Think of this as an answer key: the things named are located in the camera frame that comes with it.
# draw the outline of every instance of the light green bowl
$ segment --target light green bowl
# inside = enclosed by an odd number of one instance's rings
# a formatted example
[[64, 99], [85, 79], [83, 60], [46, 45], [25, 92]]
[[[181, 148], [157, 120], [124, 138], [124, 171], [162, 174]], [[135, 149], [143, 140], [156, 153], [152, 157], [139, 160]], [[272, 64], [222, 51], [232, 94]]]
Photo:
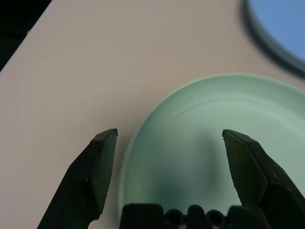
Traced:
[[144, 120], [123, 164], [119, 209], [157, 203], [185, 214], [198, 204], [226, 214], [240, 205], [223, 129], [257, 140], [305, 194], [305, 93], [261, 76], [222, 74], [176, 90]]

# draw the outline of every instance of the blue plate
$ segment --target blue plate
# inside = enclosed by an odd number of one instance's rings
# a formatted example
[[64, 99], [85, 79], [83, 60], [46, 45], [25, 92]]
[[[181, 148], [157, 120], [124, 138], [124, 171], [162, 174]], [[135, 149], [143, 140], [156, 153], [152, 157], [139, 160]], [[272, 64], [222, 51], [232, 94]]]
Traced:
[[284, 61], [305, 71], [305, 1], [248, 0], [254, 30]]

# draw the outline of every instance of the table surface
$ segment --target table surface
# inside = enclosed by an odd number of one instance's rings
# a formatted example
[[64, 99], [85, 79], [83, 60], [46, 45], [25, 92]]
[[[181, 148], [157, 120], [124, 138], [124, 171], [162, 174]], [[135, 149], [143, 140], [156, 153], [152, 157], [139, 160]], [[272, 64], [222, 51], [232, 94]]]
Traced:
[[0, 222], [39, 224], [95, 134], [118, 128], [111, 187], [91, 229], [118, 228], [119, 161], [165, 95], [217, 73], [305, 89], [249, 37], [240, 0], [53, 0], [0, 74]]

